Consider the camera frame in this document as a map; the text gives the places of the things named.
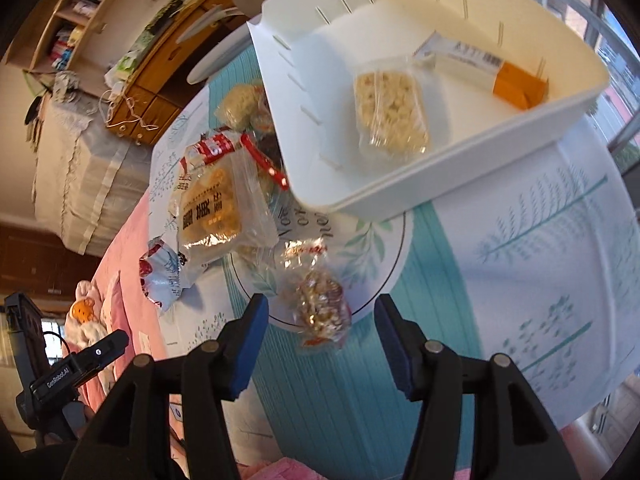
blue gripper pad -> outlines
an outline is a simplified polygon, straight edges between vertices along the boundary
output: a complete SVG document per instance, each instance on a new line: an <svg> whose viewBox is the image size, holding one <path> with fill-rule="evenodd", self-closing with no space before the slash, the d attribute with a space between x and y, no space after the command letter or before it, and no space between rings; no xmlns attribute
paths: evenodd
<svg viewBox="0 0 640 480"><path fill-rule="evenodd" d="M402 319L388 294L376 299L374 321L396 388L407 399L420 400L426 387L422 347L427 339L417 324Z"/></svg>
<svg viewBox="0 0 640 480"><path fill-rule="evenodd" d="M268 322L269 301L263 294L254 294L242 317L228 322L220 332L218 341L225 344L224 358L232 367L229 400L237 399L249 385Z"/></svg>

white storage tray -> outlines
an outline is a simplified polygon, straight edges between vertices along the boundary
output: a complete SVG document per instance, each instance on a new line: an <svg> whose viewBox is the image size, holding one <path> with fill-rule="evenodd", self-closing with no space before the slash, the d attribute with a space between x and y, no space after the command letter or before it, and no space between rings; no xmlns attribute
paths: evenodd
<svg viewBox="0 0 640 480"><path fill-rule="evenodd" d="M390 218L553 140L609 83L577 34L533 0L267 0L250 24L291 189L312 210ZM437 30L548 78L520 112L443 73L425 88L432 151L409 165L358 148L353 77L407 56Z"/></svg>

metal bolt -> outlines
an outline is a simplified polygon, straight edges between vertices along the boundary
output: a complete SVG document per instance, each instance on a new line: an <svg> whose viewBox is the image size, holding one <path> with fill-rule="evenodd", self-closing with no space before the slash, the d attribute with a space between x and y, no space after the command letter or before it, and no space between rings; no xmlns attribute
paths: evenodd
<svg viewBox="0 0 640 480"><path fill-rule="evenodd" d="M496 363L499 367L508 368L511 364L511 359L508 355L505 354L496 354L494 356L494 363Z"/></svg>
<svg viewBox="0 0 640 480"><path fill-rule="evenodd" d="M432 354L439 354L444 350L443 344L435 339L428 340L424 344L424 347L427 349L427 352L431 352Z"/></svg>
<svg viewBox="0 0 640 480"><path fill-rule="evenodd" d="M144 368L150 362L151 362L151 356L148 356L146 354L136 355L133 358L133 364L136 365L138 368Z"/></svg>
<svg viewBox="0 0 640 480"><path fill-rule="evenodd" d="M217 341L205 341L200 348L207 354L213 354L213 352L217 352L218 348L220 348L220 343Z"/></svg>

black cable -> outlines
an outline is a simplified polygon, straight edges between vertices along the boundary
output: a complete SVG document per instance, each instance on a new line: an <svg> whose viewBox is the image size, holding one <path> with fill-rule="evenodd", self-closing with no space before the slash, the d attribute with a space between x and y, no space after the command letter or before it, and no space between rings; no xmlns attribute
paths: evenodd
<svg viewBox="0 0 640 480"><path fill-rule="evenodd" d="M66 352L71 354L71 350L69 349L69 345L66 343L65 339L58 332L50 332L50 331L47 330L46 332L42 333L42 335L45 335L45 334L51 334L51 335L56 336L58 339L60 339L60 341L62 341L65 344Z"/></svg>

white cable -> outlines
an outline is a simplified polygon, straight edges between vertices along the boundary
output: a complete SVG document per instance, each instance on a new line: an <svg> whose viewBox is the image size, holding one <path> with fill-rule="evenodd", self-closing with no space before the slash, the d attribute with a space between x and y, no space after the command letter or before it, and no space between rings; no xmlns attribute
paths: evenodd
<svg viewBox="0 0 640 480"><path fill-rule="evenodd" d="M106 116L104 115L104 111L102 110L102 107L100 106L102 104L102 101L104 99L105 94L108 94L109 92L111 92L111 90L107 90L106 92L104 92L100 96L100 99L98 100L98 108L100 110L100 115L102 116L102 120L104 121L104 125L107 128L113 128L114 126L120 126L121 124L140 123L140 126L142 126L148 132L160 129L160 126L157 126L156 124L146 124L145 121L143 121L142 117L140 117L137 113L135 113L133 111L133 107L136 104L136 101L133 99L133 97L125 97L124 99L125 99L125 102L127 104L127 107L129 107L129 112L131 113L131 115L134 118L132 120L129 120L129 121L120 121L119 123L111 124L111 121L113 120L113 113L114 113L115 105L116 105L117 101L112 101L109 104L109 107L107 108L107 115Z"/></svg>

